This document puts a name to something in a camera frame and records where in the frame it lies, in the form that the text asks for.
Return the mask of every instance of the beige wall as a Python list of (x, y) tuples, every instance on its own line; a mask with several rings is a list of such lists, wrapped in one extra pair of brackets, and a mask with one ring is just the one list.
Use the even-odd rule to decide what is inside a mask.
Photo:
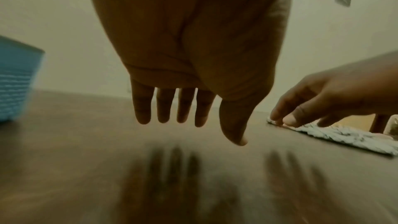
[[(396, 0), (294, 0), (270, 111), (307, 74), (397, 49)], [(128, 97), (128, 78), (90, 0), (0, 0), (0, 34), (46, 50), (35, 86)]]

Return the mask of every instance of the blue basket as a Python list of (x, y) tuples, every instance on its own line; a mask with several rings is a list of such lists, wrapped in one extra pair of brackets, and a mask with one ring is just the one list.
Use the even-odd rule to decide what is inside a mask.
[(0, 36), (0, 122), (21, 115), (44, 51)]

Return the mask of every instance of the table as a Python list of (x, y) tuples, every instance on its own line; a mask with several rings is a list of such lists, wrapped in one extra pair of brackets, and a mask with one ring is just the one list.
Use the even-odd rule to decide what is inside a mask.
[(128, 99), (35, 92), (0, 125), (0, 223), (397, 223), (398, 159), (266, 118), (238, 147), (217, 110), (142, 126)]

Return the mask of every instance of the folded cloth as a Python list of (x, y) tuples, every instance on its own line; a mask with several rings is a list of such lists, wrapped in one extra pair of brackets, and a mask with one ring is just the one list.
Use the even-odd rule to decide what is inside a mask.
[[(267, 122), (276, 125), (276, 123), (271, 119), (268, 119)], [(392, 156), (398, 155), (398, 143), (392, 140), (392, 138), (390, 139), (388, 136), (386, 138), (381, 134), (373, 134), (345, 126), (330, 126), (321, 128), (315, 123), (306, 124), (298, 128), (289, 127), (286, 125), (283, 127), (305, 133), (318, 139), (338, 142), (381, 154)]]

